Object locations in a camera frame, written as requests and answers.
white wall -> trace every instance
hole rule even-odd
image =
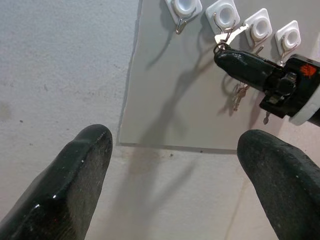
[[[138,0],[0,1],[0,219],[84,127],[114,141]],[[310,124],[282,139],[319,161]],[[116,146],[88,240],[274,240],[235,155]]]

white plastic pad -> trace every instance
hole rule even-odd
[[[267,9],[262,8],[243,22],[250,27],[245,31],[246,39],[252,48],[272,35],[272,26]]]

wall stain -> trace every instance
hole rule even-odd
[[[7,102],[0,101],[0,122],[6,122],[12,117],[10,105]]]

